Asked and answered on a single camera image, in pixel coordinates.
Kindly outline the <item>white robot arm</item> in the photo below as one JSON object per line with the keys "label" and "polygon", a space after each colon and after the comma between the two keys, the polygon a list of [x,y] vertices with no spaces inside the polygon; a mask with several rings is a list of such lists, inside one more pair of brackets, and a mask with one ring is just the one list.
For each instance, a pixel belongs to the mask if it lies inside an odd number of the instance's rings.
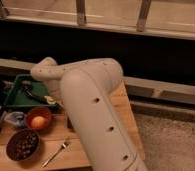
{"label": "white robot arm", "polygon": [[47,57],[30,69],[60,101],[94,171],[148,171],[110,101],[123,80],[112,58],[59,65]]}

